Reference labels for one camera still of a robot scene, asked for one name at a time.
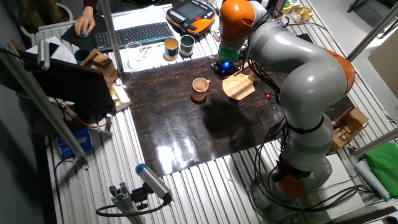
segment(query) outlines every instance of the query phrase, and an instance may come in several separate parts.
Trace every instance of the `gray robot arm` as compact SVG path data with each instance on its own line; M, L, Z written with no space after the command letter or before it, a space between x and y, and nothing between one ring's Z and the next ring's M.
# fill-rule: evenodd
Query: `gray robot arm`
M309 194L330 175L327 171L325 176L319 172L313 175L312 171L319 165L323 165L323 169L330 167L327 162L320 162L333 140L331 120L323 112L351 88L353 81L349 80L348 69L344 67L347 64L342 64L341 58L337 60L336 55L326 49L292 35L275 21L264 23L253 33L249 54L262 68L289 74L280 91L280 105L289 131L279 162L295 172L292 174L291 169L284 170L281 166L278 169L285 172L284 176L289 173L302 179Z

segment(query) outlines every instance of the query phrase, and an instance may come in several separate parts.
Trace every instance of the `glass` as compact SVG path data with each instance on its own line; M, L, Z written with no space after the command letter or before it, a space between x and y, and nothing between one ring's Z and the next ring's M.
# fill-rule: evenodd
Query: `glass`
M126 45L126 52L129 60L125 67L132 70L140 70L143 66L142 61L146 59L147 49L138 42L130 42Z

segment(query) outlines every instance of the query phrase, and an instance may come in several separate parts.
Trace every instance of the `person's hand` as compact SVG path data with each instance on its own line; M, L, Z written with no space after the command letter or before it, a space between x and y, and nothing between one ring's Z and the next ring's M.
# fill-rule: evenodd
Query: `person's hand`
M83 10L83 15L75 22L76 35L86 35L88 27L88 33L90 33L95 27L94 21L94 9L91 6L86 6Z

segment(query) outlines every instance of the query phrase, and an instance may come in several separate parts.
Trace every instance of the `computer mouse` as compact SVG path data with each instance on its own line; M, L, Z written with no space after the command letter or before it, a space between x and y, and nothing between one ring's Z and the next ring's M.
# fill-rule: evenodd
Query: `computer mouse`
M79 35L79 38L85 39L85 38L87 38L89 36L90 36L90 33L88 32L88 27L87 27L86 35L83 35L83 30L82 30L80 35Z

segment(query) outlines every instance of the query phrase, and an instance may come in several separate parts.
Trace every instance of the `green cloth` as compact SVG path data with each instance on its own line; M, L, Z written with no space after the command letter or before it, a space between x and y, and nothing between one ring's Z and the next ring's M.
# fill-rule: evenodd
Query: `green cloth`
M365 158L373 174L390 193L398 198L398 147L392 142L365 153Z

